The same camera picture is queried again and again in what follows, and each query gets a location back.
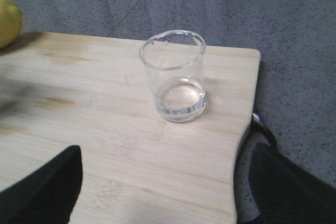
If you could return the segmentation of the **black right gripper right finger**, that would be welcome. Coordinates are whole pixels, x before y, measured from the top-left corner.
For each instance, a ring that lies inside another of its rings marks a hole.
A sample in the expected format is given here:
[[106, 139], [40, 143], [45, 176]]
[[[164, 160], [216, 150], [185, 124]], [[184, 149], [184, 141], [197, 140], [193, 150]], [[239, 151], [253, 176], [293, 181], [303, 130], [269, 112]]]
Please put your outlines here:
[[335, 188], [267, 144], [254, 148], [248, 180], [258, 223], [335, 223]]

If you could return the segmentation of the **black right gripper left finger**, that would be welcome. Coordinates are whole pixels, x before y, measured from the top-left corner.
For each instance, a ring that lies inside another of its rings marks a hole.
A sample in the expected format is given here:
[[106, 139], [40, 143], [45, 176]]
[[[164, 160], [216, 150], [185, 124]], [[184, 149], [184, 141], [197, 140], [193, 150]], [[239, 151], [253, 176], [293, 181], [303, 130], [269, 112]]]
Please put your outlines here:
[[1, 191], [1, 223], [68, 223], [82, 180], [81, 149], [72, 145]]

